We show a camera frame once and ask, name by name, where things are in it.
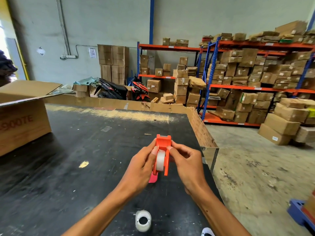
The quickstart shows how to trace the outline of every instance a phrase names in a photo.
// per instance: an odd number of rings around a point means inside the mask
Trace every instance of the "pallet rack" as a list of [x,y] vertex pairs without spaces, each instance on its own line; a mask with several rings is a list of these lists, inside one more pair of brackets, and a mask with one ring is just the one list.
[[[315,46],[311,45],[305,45],[305,44],[299,44],[299,43],[292,43],[292,44],[284,44],[284,43],[261,43],[261,42],[249,42],[249,41],[229,41],[229,40],[221,40],[221,37],[218,37],[216,42],[214,43],[215,47],[211,47],[211,45],[208,46],[207,49],[207,57],[206,57],[206,65],[205,69],[203,71],[203,80],[206,82],[207,78],[207,72],[208,68],[211,65],[210,70],[210,77],[209,81],[207,83],[207,92],[204,103],[201,105],[201,97],[199,100],[199,104],[197,107],[198,113],[200,113],[200,110],[203,109],[202,114],[200,114],[201,119],[203,122],[206,123],[219,123],[219,124],[228,124],[228,125],[244,125],[244,126],[252,126],[252,127],[258,127],[260,124],[250,124],[250,123],[236,123],[236,122],[227,122],[219,117],[208,113],[207,108],[216,108],[216,106],[209,106],[208,103],[208,97],[210,93],[211,87],[216,88],[227,88],[227,89],[241,89],[241,90],[257,90],[257,91],[282,91],[282,92],[290,92],[293,93],[292,97],[294,98],[298,93],[315,93],[314,90],[308,90],[308,89],[301,89],[302,83],[304,81],[305,75],[307,70],[309,69],[311,63],[315,61]],[[235,86],[235,85],[218,85],[218,84],[211,84],[213,73],[215,70],[215,61],[217,58],[218,52],[225,52],[230,51],[233,48],[256,48],[259,49],[258,55],[274,55],[274,56],[284,56],[288,53],[291,53],[292,51],[313,51],[311,58],[308,60],[304,72],[301,75],[301,78],[298,82],[298,85],[295,89],[273,89],[273,88],[265,88],[265,87],[247,87],[247,86]]]
[[155,76],[155,75],[142,75],[140,74],[140,55],[142,55],[143,50],[163,50],[163,51],[181,51],[181,52],[192,52],[196,53],[195,64],[197,67],[197,76],[199,74],[199,67],[201,62],[201,55],[203,53],[203,47],[192,48],[192,47],[179,47],[179,46],[163,46],[163,45],[149,45],[137,43],[137,76],[146,78],[159,78],[159,79],[175,79],[173,76]]

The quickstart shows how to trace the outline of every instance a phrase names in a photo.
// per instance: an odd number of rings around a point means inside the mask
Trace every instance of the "person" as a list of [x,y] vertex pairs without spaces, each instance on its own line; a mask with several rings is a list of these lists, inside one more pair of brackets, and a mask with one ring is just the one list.
[[[201,153],[172,141],[168,147],[185,191],[191,196],[209,222],[216,236],[250,236],[250,233],[215,196],[203,173]],[[62,236],[99,236],[113,218],[148,184],[158,153],[156,139],[134,155],[116,188],[89,214]]]

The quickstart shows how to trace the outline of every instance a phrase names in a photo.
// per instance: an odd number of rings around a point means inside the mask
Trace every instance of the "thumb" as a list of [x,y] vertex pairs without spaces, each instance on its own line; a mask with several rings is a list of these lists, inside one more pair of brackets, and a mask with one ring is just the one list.
[[155,159],[157,157],[157,153],[158,153],[158,146],[155,146],[153,150],[151,151],[151,153],[149,154],[147,162],[145,163],[146,168],[148,167],[152,170],[153,165],[155,163]]
[[176,164],[184,158],[176,148],[168,146],[167,149],[169,150],[170,155],[174,158]]

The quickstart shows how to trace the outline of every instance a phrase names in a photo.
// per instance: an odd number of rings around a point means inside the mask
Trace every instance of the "concrete floor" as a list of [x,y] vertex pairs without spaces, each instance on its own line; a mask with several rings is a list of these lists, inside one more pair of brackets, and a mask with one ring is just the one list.
[[257,128],[206,125],[219,146],[214,179],[236,218],[252,235],[310,235],[286,212],[291,198],[315,188],[315,144],[276,146]]

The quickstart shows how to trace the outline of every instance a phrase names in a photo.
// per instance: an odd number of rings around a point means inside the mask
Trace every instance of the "pink object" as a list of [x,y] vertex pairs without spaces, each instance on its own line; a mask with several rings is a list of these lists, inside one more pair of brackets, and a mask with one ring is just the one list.
[[155,183],[157,181],[157,174],[153,175],[153,173],[151,174],[149,183]]

